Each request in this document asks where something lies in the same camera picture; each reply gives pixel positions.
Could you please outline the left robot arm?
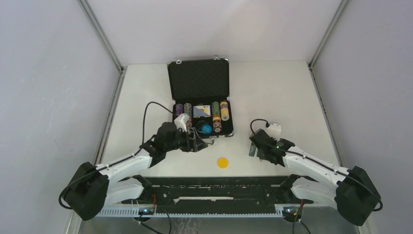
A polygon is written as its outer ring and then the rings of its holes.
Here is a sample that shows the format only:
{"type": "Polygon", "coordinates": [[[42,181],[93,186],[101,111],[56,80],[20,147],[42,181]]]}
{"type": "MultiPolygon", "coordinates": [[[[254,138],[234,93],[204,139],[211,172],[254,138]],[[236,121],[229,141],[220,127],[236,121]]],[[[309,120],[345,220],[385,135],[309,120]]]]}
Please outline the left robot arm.
{"type": "Polygon", "coordinates": [[[142,170],[160,163],[170,151],[195,153],[207,147],[197,133],[189,134],[172,122],[164,122],[136,152],[106,164],[81,164],[60,193],[59,204],[87,221],[104,207],[124,200],[147,203],[152,190],[136,178],[142,170]]]}

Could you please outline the shrink-wrapped blue chip stack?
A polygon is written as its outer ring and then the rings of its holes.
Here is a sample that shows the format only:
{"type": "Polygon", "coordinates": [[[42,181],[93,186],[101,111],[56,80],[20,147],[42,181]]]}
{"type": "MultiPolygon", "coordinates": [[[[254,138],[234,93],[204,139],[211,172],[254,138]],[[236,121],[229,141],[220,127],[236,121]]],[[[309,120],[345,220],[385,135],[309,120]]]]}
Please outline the shrink-wrapped blue chip stack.
{"type": "Polygon", "coordinates": [[[177,103],[175,104],[175,114],[177,116],[179,116],[180,114],[182,114],[184,112],[184,106],[183,104],[177,103]]]}

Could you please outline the yellow round button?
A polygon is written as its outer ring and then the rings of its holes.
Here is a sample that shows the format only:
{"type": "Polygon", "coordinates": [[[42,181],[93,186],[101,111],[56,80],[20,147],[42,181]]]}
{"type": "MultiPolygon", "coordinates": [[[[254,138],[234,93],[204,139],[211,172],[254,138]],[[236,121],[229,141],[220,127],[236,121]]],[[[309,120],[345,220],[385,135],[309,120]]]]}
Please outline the yellow round button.
{"type": "Polygon", "coordinates": [[[229,165],[229,161],[227,158],[225,157],[221,157],[217,160],[217,166],[221,169],[225,169],[227,168],[229,165]]]}

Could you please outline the yellow chip stack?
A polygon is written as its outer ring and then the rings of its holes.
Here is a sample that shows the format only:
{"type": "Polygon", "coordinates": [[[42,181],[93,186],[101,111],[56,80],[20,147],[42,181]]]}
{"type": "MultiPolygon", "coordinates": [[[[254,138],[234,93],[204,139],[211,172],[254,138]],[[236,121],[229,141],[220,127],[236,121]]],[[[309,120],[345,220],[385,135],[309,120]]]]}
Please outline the yellow chip stack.
{"type": "Polygon", "coordinates": [[[228,121],[230,119],[228,102],[225,100],[220,102],[220,113],[222,121],[228,121]]]}

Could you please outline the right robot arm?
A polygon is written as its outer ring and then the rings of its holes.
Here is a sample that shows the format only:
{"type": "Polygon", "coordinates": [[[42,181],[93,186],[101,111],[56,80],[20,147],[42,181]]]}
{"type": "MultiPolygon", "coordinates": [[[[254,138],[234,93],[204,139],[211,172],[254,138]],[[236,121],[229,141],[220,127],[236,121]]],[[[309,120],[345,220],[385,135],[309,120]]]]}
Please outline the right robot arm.
{"type": "Polygon", "coordinates": [[[298,172],[281,184],[284,201],[302,199],[326,205],[356,226],[362,226],[371,213],[383,209],[381,196],[364,169],[329,164],[289,140],[274,139],[263,129],[252,133],[249,139],[261,151],[260,159],[298,172]]]}

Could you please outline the playing card deck box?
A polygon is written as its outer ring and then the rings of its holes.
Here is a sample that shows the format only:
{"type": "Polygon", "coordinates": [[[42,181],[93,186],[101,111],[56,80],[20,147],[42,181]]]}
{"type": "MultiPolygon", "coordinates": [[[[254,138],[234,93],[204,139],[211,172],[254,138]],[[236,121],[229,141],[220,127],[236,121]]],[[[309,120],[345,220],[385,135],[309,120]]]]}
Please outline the playing card deck box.
{"type": "Polygon", "coordinates": [[[193,106],[192,116],[194,118],[211,117],[211,106],[210,105],[193,106]]]}

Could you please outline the blue round button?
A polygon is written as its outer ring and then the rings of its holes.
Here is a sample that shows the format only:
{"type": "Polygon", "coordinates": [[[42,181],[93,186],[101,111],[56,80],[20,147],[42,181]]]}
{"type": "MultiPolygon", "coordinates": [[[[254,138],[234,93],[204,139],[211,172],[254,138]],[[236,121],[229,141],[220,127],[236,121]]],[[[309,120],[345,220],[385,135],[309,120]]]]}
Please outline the blue round button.
{"type": "Polygon", "coordinates": [[[201,127],[201,132],[203,134],[206,134],[206,135],[211,134],[212,133],[212,127],[210,125],[206,124],[206,125],[201,127]]]}

